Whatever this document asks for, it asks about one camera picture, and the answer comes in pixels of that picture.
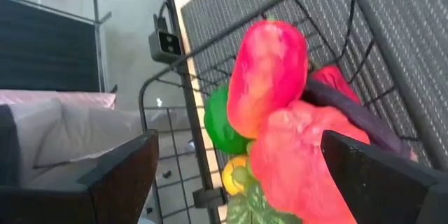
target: wire basket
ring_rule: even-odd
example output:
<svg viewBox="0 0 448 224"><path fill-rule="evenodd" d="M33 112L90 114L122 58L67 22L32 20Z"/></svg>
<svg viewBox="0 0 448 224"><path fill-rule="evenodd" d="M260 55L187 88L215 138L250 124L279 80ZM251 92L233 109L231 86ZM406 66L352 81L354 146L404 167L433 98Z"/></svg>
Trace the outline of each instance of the wire basket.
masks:
<svg viewBox="0 0 448 224"><path fill-rule="evenodd" d="M315 9L312 3L303 0L271 0L257 11L234 23L220 34L211 38L192 52L182 56L175 63L149 78L143 85L139 95L142 127L147 130L144 113L144 91L153 83L164 83L182 88L190 129L195 144L195 153L199 165L200 177L203 189L193 194L194 204L188 205L185 188L183 198L185 208L179 211L189 211L196 208L205 208L208 211L210 223L225 223L225 211L218 211L218 207L227 203L228 196L216 183L214 176L219 175L229 159L227 153L222 153L215 148L206 148L202 119L198 116L203 109L197 106L198 97L206 102L211 92L219 85L227 83L232 74L239 42L247 28L257 20L265 19L268 15L274 16L291 23L303 32L308 43L308 54L320 65L336 64L343 73L346 81L356 92L361 103L371 113L387 121L396 134L408 143L417 154L419 162L426 166L433 166L434 158L428 156L424 143L419 136L424 132L424 119L417 118L412 110L412 98L407 95L403 77L391 71L397 66L393 60L393 54L387 45L377 19L368 4L368 0L346 0L345 7L335 8L336 5L328 3L328 9L332 11L336 19L343 20L344 26L331 27L325 20L319 19L319 9ZM286 16L276 15L278 9L286 9ZM342 32L342 40L335 39L336 33ZM212 55L224 54L221 59L214 59ZM195 65L195 73L188 71L188 61ZM177 73L181 82L165 80L168 73ZM210 153L217 160L218 167L209 166ZM179 154L175 153L179 164ZM157 185L154 187L155 199L158 201ZM163 220L175 213L166 213L160 217ZM185 223L193 223L190 214Z"/></svg>

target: floor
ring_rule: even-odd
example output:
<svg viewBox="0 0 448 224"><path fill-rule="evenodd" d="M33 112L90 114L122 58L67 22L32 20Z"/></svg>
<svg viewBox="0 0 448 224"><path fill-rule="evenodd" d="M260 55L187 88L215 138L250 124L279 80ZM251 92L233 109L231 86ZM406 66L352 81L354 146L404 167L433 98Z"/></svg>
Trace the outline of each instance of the floor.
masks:
<svg viewBox="0 0 448 224"><path fill-rule="evenodd" d="M94 18L93 0L29 0L43 4L61 11L66 11L85 18ZM101 28L104 52L104 69L106 72L106 90L114 85L118 86L117 109L124 111L137 111L137 95L143 82L165 67L165 65L154 62L148 47L148 35L154 30L153 13L159 11L163 0L98 0L99 16L102 17L109 11L112 12L111 19ZM176 0L181 7L188 0ZM179 83L180 78L176 74L166 75L166 81ZM163 83L151 84L145 96L147 106L183 106L185 105L182 90L173 85ZM148 114L166 113L164 110L148 111ZM172 111L178 118L178 124L174 127L188 128L185 126L186 112L184 110ZM156 125L154 127L167 127L167 125ZM189 130L181 130L174 135L162 134L160 137L160 156L167 157L175 154L175 151L184 153L188 147L188 141L192 139ZM161 174L171 171L169 178L162 178ZM191 193L202 187L199 178L197 161L194 155L183 155L177 160L175 157L162 159L157 170L159 174L157 182L159 186L173 184L159 189L162 214L185 208L193 204ZM190 179L185 183L175 183ZM182 194L182 187L186 191L186 199ZM148 198L147 207L153 206L153 198ZM164 223L188 223L187 214L190 215L192 223L207 223L206 212L199 209L190 209L170 216ZM155 212L142 216L157 222Z"/></svg>

